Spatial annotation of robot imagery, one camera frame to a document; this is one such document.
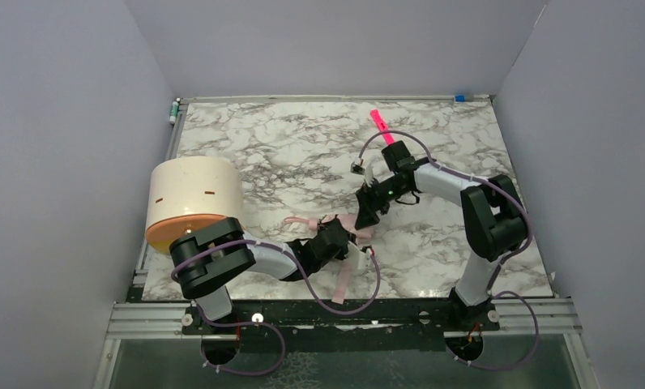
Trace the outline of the pink folding umbrella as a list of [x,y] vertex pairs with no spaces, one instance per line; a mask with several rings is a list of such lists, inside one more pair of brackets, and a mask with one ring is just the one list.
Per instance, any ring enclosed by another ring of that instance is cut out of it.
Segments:
[[372,229],[356,230],[356,217],[350,214],[334,214],[321,219],[305,219],[290,216],[284,223],[304,224],[314,233],[311,238],[303,238],[288,243],[304,271],[297,271],[289,280],[300,280],[324,268],[331,260],[341,262],[336,286],[331,301],[342,304],[352,279],[361,265],[358,245],[372,237]]

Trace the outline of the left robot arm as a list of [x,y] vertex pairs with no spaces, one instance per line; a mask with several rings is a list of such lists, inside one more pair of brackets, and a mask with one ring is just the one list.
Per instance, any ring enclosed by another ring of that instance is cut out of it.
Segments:
[[348,224],[335,216],[318,222],[313,237],[279,243],[259,241],[242,229],[238,219],[227,217],[170,244],[174,264],[170,277],[185,299],[195,301],[209,320],[216,321],[233,311],[226,284],[245,271],[293,282],[334,259],[348,258],[358,241],[368,237]]

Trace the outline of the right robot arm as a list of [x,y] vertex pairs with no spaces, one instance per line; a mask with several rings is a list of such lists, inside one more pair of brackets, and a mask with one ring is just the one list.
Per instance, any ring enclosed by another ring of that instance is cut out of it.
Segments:
[[491,301],[489,292],[502,265],[525,250],[532,237],[528,214],[511,178],[467,175],[440,165],[432,156],[417,159],[402,141],[385,146],[382,157],[391,172],[383,181],[372,177],[361,158],[351,165],[352,173],[365,177],[356,192],[355,229],[378,224],[391,203],[406,194],[436,195],[459,206],[471,254],[449,300],[457,318],[481,314]]

